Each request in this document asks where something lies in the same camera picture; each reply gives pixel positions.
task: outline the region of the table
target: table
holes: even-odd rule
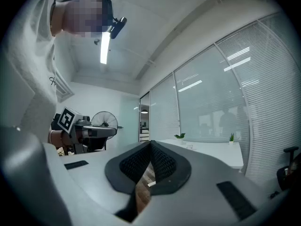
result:
[[[234,169],[240,170],[244,166],[239,142],[235,142],[233,145],[229,145],[228,142],[208,143],[188,141],[184,141],[184,145],[181,145],[181,142],[176,139],[166,139],[159,142],[173,144],[183,148],[186,148],[187,145],[192,145],[193,151],[213,156]]]

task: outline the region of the white sweater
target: white sweater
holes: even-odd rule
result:
[[[47,142],[57,103],[54,37],[50,31],[53,2],[27,0],[12,21],[0,46],[0,61],[1,66],[4,66],[1,69],[4,74],[1,76],[10,76],[5,73],[12,67],[34,91],[19,126],[35,134],[42,142]],[[14,93],[16,95],[11,96],[21,96],[18,91]]]

